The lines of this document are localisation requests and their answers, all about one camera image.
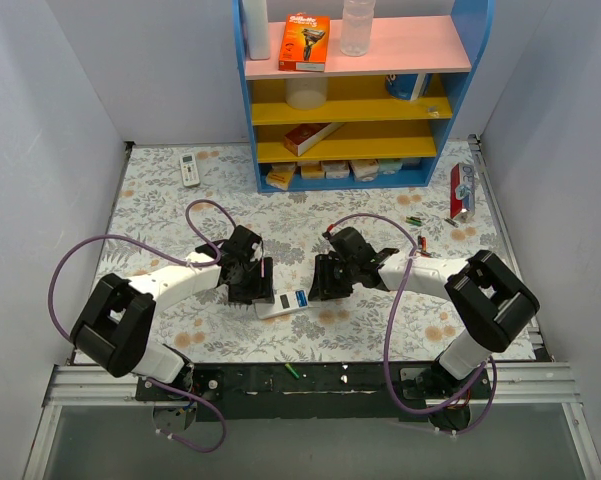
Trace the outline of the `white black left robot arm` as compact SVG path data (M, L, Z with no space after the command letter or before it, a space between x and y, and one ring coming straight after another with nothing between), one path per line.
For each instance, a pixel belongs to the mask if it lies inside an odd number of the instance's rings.
M181 265L122 278L102 277L78 317L70 341L82 353L119 378L151 377L173 400L193 386L189 361L176 350L149 339L154 316L219 286L230 304L272 303L273 260L264 255L262 238L244 226L227 240L196 248Z

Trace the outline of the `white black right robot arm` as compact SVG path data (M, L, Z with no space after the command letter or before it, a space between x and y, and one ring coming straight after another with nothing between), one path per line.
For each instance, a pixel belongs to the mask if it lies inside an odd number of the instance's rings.
M402 295L409 291L438 297L454 306L463 332L415 379L444 397L467 391L488 359L505 352L540 304L493 252L468 259L422 257L405 249L375 250L354 228L325 232L331 246L316 256L310 301L349 297L356 285Z

